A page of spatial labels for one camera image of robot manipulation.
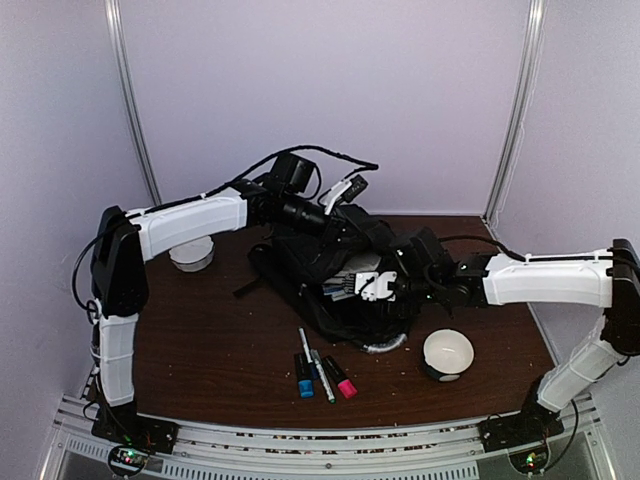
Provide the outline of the black student backpack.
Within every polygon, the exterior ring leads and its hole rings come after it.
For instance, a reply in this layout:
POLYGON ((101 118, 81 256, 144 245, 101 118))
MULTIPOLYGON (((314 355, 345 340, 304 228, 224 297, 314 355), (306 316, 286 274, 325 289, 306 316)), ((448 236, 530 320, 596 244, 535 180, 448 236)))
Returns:
POLYGON ((248 224, 271 229, 268 241, 247 254, 256 281, 273 290, 326 340, 350 342, 364 351, 393 350, 418 315, 403 315, 395 301, 369 302, 358 296, 332 301, 323 295, 321 284, 345 273, 342 268, 350 258, 368 252, 381 257, 374 272, 395 271, 398 278, 409 279, 392 256, 397 235, 387 221, 358 205, 340 206, 331 214, 346 220, 346 231, 337 242, 321 245, 313 236, 281 224, 275 209, 251 208, 248 224))

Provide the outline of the translucent bag with sandwich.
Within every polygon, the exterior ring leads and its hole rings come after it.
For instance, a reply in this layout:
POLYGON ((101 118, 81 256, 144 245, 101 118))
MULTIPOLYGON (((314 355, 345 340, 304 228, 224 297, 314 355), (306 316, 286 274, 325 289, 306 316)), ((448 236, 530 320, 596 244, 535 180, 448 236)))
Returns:
POLYGON ((374 272, 381 262, 381 257, 372 252, 361 253, 350 258, 343 266, 342 271, 346 274, 357 274, 361 272, 374 272))

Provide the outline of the dog picture book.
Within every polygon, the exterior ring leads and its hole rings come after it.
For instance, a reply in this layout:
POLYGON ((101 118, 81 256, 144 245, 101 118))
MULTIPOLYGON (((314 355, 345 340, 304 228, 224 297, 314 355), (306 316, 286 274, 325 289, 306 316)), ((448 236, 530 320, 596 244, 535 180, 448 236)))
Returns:
POLYGON ((356 273, 341 273, 326 279, 321 284, 322 293, 332 301, 340 301, 358 295, 356 273))

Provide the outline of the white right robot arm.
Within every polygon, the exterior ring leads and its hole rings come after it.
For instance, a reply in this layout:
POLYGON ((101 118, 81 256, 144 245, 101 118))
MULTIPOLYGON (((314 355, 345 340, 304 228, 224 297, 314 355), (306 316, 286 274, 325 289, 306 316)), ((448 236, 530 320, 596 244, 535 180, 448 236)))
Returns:
POLYGON ((639 353, 639 258, 626 239, 593 252, 535 256, 506 247, 455 261, 444 240, 428 228, 390 246, 399 269, 399 299, 428 301, 446 310, 515 303, 566 303, 598 307, 596 326, 568 360, 531 386, 512 430, 535 440, 579 393, 615 364, 639 353))

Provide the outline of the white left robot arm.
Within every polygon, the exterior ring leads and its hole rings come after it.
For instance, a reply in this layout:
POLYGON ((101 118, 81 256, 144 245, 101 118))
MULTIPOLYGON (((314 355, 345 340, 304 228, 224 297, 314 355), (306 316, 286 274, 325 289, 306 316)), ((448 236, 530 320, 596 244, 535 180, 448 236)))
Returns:
POLYGON ((203 268, 212 258, 214 234, 253 225, 282 224, 328 240, 341 227, 334 214, 353 186, 346 177, 319 204, 301 197, 315 165, 292 148, 276 155, 271 170, 256 180, 240 175, 222 186, 153 208, 107 208, 95 238, 88 302, 99 340, 96 354, 101 391, 111 406, 103 420, 123 444, 137 442, 144 424, 124 406, 133 403, 136 323, 149 298, 145 265, 167 251, 188 254, 203 268))

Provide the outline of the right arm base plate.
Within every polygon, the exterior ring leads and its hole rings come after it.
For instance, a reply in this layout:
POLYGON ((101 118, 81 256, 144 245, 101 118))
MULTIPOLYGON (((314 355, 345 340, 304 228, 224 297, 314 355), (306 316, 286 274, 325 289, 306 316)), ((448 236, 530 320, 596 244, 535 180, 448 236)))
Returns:
POLYGON ((491 415, 478 424, 485 452, 515 449, 529 444, 544 444, 550 437, 562 434, 564 425, 557 417, 528 416, 523 412, 491 415))

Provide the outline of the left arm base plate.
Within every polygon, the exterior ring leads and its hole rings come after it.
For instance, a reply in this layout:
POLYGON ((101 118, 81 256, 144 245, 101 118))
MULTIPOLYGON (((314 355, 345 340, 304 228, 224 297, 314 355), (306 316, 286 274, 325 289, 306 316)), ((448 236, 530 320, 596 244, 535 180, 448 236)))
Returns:
POLYGON ((178 431, 179 426, 174 422, 147 417, 136 417, 129 425, 104 417, 97 419, 91 428, 94 437, 163 454, 173 452, 178 431))

